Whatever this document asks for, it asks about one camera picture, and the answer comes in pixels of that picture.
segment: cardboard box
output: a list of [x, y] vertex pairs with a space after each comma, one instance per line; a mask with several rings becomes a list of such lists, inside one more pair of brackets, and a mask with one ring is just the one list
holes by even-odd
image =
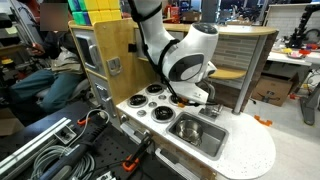
[[182, 21], [196, 22], [200, 20], [200, 13], [194, 11], [188, 11], [182, 13]]
[[287, 99], [291, 87], [291, 81], [261, 76], [251, 97], [262, 102], [282, 106], [283, 102]]
[[0, 109], [0, 136], [8, 136], [22, 130], [24, 126], [10, 109]]

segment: stove burner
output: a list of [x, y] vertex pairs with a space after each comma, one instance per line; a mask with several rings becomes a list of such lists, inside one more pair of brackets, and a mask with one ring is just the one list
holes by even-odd
[[167, 96], [166, 95], [160, 95], [158, 98], [161, 99], [161, 100], [165, 100], [165, 99], [167, 99]]
[[157, 103], [156, 102], [151, 102], [151, 103], [149, 103], [149, 107], [157, 107]]
[[145, 110], [140, 110], [140, 111], [137, 112], [137, 115], [138, 115], [139, 117], [143, 117], [143, 116], [145, 116], [146, 114], [147, 114], [147, 112], [146, 112]]
[[152, 111], [151, 117], [158, 123], [167, 123], [175, 118], [175, 113], [167, 106], [159, 106]]
[[178, 97], [171, 95], [170, 98], [169, 98], [169, 102], [172, 105], [175, 105], [175, 106], [178, 105]]
[[147, 94], [159, 95], [164, 91], [163, 87], [159, 84], [151, 84], [146, 88]]
[[137, 94], [137, 95], [132, 96], [129, 99], [128, 105], [133, 108], [139, 108], [139, 107], [146, 105], [147, 102], [148, 102], [148, 98], [146, 96], [141, 95], [141, 94]]

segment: gray cable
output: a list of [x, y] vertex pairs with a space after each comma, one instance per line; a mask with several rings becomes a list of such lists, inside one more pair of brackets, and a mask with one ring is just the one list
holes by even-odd
[[[72, 150], [72, 148], [70, 147], [66, 148], [64, 146], [59, 146], [59, 145], [51, 146], [45, 149], [36, 157], [33, 165], [33, 172], [29, 180], [39, 179], [44, 173], [44, 170], [48, 167], [48, 165], [50, 165], [53, 161], [59, 159], [61, 153], [65, 155], [70, 150]], [[93, 157], [89, 153], [86, 153], [85, 156], [81, 159], [81, 161], [76, 165], [76, 167], [72, 171], [72, 175], [70, 176], [69, 179], [71, 180], [73, 177], [80, 177], [83, 174], [86, 174], [89, 171], [92, 171], [94, 168], [95, 168], [95, 161]], [[88, 180], [90, 176], [91, 174], [88, 174], [83, 179]]]

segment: person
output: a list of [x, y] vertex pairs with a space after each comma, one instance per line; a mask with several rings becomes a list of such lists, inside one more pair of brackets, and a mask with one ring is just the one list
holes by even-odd
[[[45, 3], [61, 4], [67, 3], [67, 0], [44, 0], [41, 4], [41, 9], [45, 7], [42, 6]], [[43, 10], [45, 10], [44, 14], [46, 14], [46, 16], [40, 19], [40, 26], [45, 24], [45, 27], [41, 28], [50, 31], [48, 31], [42, 44], [33, 43], [35, 49], [31, 49], [31, 52], [34, 55], [47, 56], [51, 59], [63, 57], [62, 53], [65, 51], [74, 54], [74, 57], [79, 57], [71, 32], [68, 31], [68, 26], [66, 26], [66, 29], [59, 28], [61, 22], [67, 25], [68, 20], [72, 19], [70, 11], [65, 13], [65, 9], [59, 8], [59, 6], [52, 6], [50, 8], [47, 6], [43, 8]], [[40, 117], [43, 117], [43, 114], [53, 113], [67, 105], [68, 98], [72, 95], [74, 89], [82, 79], [82, 70], [77, 73], [53, 72], [48, 69], [38, 70], [9, 88], [11, 108], [16, 116], [19, 116], [17, 115], [19, 114], [17, 111], [24, 111], [24, 113], [22, 113], [23, 115], [18, 117], [21, 121], [30, 120], [30, 118], [25, 117], [27, 111], [31, 111], [33, 114], [41, 114]], [[36, 104], [34, 102], [35, 95], [49, 87], [50, 90], [43, 98], [42, 103], [39, 105]]]

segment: stainless steel sink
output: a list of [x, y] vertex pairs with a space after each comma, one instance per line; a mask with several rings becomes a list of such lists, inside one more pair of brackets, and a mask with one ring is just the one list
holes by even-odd
[[[191, 144], [183, 139], [181, 139], [176, 134], [176, 125], [182, 120], [193, 120], [199, 123], [203, 130], [203, 135], [201, 136], [201, 143], [198, 146]], [[220, 128], [200, 117], [191, 115], [189, 113], [181, 113], [172, 124], [169, 125], [167, 132], [176, 138], [178, 141], [186, 144], [190, 148], [199, 151], [204, 156], [212, 159], [217, 160], [219, 159], [225, 142], [228, 138], [227, 130]]]

